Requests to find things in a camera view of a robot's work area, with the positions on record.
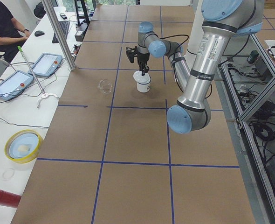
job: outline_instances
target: red cylinder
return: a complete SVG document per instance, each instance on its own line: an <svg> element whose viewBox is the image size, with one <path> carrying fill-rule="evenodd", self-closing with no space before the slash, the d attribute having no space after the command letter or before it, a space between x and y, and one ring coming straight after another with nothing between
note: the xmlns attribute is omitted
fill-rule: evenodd
<svg viewBox="0 0 275 224"><path fill-rule="evenodd" d="M16 195L4 190L0 190L0 205L17 208L21 200L20 195Z"/></svg>

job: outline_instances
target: person's arm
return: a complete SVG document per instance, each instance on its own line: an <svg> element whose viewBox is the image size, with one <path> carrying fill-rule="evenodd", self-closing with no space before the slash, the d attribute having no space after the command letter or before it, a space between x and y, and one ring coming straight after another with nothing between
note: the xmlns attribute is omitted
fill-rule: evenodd
<svg viewBox="0 0 275 224"><path fill-rule="evenodd" d="M29 37L31 35L30 31L25 30L26 28L16 18L13 17L11 19L11 22L17 30L25 33L26 37Z"/></svg>
<svg viewBox="0 0 275 224"><path fill-rule="evenodd" d="M0 37L0 45L8 45L8 44L13 44L13 43L18 43L21 41L26 41L28 38L26 36L24 37L17 37L17 38L12 38L12 37Z"/></svg>

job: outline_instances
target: yellow bowl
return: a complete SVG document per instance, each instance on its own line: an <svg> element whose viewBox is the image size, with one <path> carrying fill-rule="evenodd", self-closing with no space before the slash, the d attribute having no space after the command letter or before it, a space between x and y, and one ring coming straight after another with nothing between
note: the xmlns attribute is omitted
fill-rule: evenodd
<svg viewBox="0 0 275 224"><path fill-rule="evenodd" d="M38 137L38 144L36 146L36 148L27 156L25 157L22 157L22 158L13 158L11 157L10 153L9 153L9 149L10 149L10 146L11 144L13 143L13 141L15 139L17 139L18 137L22 136L23 134L27 134L27 133L31 133L31 134L34 134ZM32 161L33 159L35 159L39 153L39 147L41 145L41 143L43 142L43 138L36 132L36 131L33 131L33 130L22 130L18 133L15 133L13 136L10 137L10 139L7 141L6 145L5 145L5 155L7 158L9 158L10 160L16 162L16 163L27 163L27 162L30 162Z"/></svg>

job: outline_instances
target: man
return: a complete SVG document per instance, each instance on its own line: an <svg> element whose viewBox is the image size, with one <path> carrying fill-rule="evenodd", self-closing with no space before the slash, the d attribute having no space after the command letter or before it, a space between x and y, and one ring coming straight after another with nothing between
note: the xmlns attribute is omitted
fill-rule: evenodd
<svg viewBox="0 0 275 224"><path fill-rule="evenodd" d="M4 51L4 59L11 62L18 52L17 46L22 46L30 36L27 30L20 22L14 18L9 9L0 2L0 51Z"/></svg>

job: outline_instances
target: computer mouse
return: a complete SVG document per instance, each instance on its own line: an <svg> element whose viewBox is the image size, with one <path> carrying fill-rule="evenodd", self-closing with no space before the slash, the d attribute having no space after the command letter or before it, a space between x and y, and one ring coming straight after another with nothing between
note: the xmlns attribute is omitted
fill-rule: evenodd
<svg viewBox="0 0 275 224"><path fill-rule="evenodd" d="M41 30L37 30L35 33L34 33L35 36L41 36L41 35L44 35L44 32L41 31Z"/></svg>

